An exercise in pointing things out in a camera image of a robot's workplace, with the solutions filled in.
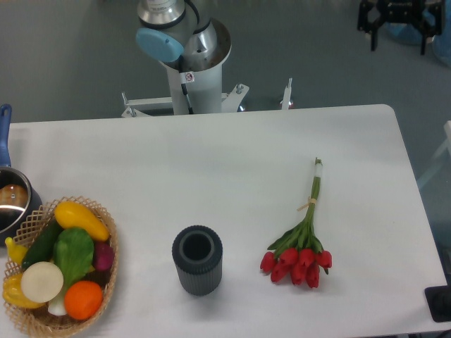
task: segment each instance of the yellow pepper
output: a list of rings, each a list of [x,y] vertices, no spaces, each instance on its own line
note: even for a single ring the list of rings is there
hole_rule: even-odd
[[[6,248],[8,248],[8,256],[11,258],[11,260],[17,265],[22,264],[22,260],[25,257],[28,248],[16,244],[11,237],[5,239],[5,244]]]
[[[3,299],[13,305],[21,308],[40,308],[45,303],[35,303],[29,300],[22,293],[20,282],[22,281],[22,273],[9,277],[3,283]]]

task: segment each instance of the yellow squash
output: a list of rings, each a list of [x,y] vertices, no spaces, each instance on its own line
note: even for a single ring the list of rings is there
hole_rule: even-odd
[[[14,239],[8,237],[5,239],[6,248],[8,248],[8,256],[11,260],[17,265],[22,264],[22,260],[25,257],[25,254],[28,251],[28,248],[25,248],[22,245],[16,244]]]
[[[64,201],[55,207],[56,222],[64,228],[81,227],[94,241],[105,242],[110,237],[108,228],[86,206]]]

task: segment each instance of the rubber band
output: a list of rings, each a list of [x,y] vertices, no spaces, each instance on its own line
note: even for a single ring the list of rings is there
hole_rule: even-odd
[[[302,209],[305,209],[307,206],[309,206],[310,203],[316,204],[316,199],[311,199],[311,198],[309,197],[309,201],[308,201],[306,204],[304,204],[303,206],[300,206],[300,207],[299,207],[298,209],[296,209],[296,210],[297,210],[297,211],[301,211]]]

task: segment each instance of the wicker basket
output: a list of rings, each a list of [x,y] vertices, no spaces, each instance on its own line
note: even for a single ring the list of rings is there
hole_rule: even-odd
[[[27,220],[22,223],[20,229],[17,230],[17,235],[14,237],[16,244],[30,247],[37,235],[53,218],[55,207],[62,201],[74,201],[82,204],[88,207],[102,220],[110,231],[111,237],[109,239],[109,245],[114,250],[115,258],[109,273],[96,274],[94,272],[89,274],[89,280],[97,282],[101,286],[104,292],[104,300],[100,309],[88,320],[75,320],[68,315],[51,315],[47,312],[47,305],[37,309],[24,309],[5,302],[4,306],[6,308],[6,313],[13,321],[14,326],[22,333],[28,334],[31,337],[69,337],[86,329],[95,323],[105,311],[116,282],[119,259],[116,226],[108,211],[96,201],[91,201],[82,196],[70,198],[63,197],[62,199],[40,206],[39,210],[33,211],[33,213],[27,217]],[[20,267],[11,259],[8,259],[6,262],[4,279],[21,272]]]

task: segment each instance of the tulip bouquet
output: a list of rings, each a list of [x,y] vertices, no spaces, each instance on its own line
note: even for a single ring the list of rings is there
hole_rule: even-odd
[[[271,281],[274,283],[279,282],[289,273],[294,285],[300,285],[306,281],[309,287],[318,287],[319,267],[321,266],[326,274],[328,269],[332,268],[332,256],[329,251],[323,249],[323,245],[315,236],[313,226],[322,168],[323,164],[317,158],[309,202],[298,208],[298,211],[308,208],[304,220],[272,243],[268,247],[270,251],[265,253],[261,261],[260,269],[264,273],[271,273]]]

